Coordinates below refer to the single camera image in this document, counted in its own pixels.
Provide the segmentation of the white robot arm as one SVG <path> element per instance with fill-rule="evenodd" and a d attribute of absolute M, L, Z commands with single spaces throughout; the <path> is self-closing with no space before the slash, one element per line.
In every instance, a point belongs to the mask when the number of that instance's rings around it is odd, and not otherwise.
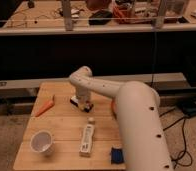
<path fill-rule="evenodd" d="M 94 78 L 87 66 L 71 73 L 69 82 L 81 108 L 90 101 L 91 92 L 114 100 L 126 171 L 174 171 L 155 89 L 140 81 Z"/>

